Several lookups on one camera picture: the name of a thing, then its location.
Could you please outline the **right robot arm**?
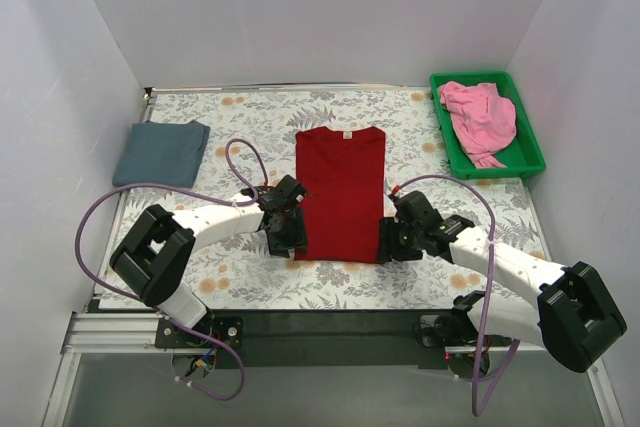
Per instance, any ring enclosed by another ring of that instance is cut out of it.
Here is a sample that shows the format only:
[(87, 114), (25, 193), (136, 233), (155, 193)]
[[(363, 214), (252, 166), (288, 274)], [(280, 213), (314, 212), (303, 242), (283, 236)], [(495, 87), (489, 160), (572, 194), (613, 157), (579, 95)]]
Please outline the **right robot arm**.
[(586, 371), (627, 331), (627, 323), (597, 270), (585, 262), (549, 262), (490, 240), (485, 229), (444, 218), (418, 191), (392, 196), (396, 209), (380, 221), (378, 260), (439, 257), (484, 275), (521, 298), (512, 304), (476, 290), (457, 297), (429, 333), (455, 345), (500, 336), (538, 345), (573, 372)]

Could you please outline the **red t-shirt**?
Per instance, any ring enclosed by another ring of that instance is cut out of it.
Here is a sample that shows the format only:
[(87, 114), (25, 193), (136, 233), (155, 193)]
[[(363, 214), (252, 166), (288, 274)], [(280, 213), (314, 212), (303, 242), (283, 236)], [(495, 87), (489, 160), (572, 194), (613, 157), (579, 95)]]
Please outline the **red t-shirt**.
[(302, 203), (308, 246), (297, 261), (376, 262), (385, 143), (377, 127), (296, 134), (296, 178), (310, 194)]

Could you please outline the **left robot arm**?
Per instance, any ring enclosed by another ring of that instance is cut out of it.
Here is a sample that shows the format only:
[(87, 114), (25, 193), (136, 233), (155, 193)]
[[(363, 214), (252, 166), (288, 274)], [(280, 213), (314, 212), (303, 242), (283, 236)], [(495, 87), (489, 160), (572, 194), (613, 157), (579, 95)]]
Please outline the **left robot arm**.
[(262, 233), (266, 254), (288, 258), (308, 247), (301, 208), (308, 190), (290, 175), (275, 186), (249, 187), (231, 199), (182, 212), (147, 207), (109, 265), (141, 303), (162, 315), (155, 346), (202, 348), (215, 338), (239, 347), (240, 316), (217, 316), (183, 279), (191, 255), (221, 241)]

